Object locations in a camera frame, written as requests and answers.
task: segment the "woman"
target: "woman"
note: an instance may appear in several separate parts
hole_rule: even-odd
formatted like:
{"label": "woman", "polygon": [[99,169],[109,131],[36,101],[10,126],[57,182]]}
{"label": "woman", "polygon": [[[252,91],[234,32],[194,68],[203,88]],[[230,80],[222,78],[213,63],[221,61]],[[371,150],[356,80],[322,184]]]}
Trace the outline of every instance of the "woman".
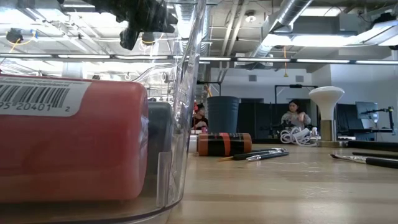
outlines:
{"label": "woman", "polygon": [[300,102],[296,99],[289,102],[289,111],[282,116],[281,120],[282,124],[285,122],[292,123],[301,130],[311,123],[311,118],[301,110]]}
{"label": "woman", "polygon": [[203,104],[198,105],[198,109],[196,110],[195,115],[192,118],[192,130],[195,128],[197,130],[201,130],[202,127],[208,127],[209,121],[205,118],[205,106]]}

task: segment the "white cable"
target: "white cable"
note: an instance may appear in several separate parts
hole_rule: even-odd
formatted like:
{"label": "white cable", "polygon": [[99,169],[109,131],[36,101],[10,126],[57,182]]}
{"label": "white cable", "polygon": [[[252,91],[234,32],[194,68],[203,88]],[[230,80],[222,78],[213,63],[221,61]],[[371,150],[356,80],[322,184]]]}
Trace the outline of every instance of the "white cable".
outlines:
{"label": "white cable", "polygon": [[303,131],[300,128],[293,128],[291,131],[283,130],[280,132],[280,141],[285,144],[293,143],[299,146],[317,146],[317,143],[309,144],[311,141],[311,132],[307,128]]}

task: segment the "workbench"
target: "workbench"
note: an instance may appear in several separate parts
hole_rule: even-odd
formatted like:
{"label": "workbench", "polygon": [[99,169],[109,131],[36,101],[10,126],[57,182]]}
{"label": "workbench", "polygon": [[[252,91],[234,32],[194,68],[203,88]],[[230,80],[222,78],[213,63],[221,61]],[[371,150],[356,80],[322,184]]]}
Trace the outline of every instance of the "workbench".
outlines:
{"label": "workbench", "polygon": [[190,154],[185,194],[167,223],[398,223],[398,170],[329,156],[372,151],[286,148],[289,156],[257,162]]}

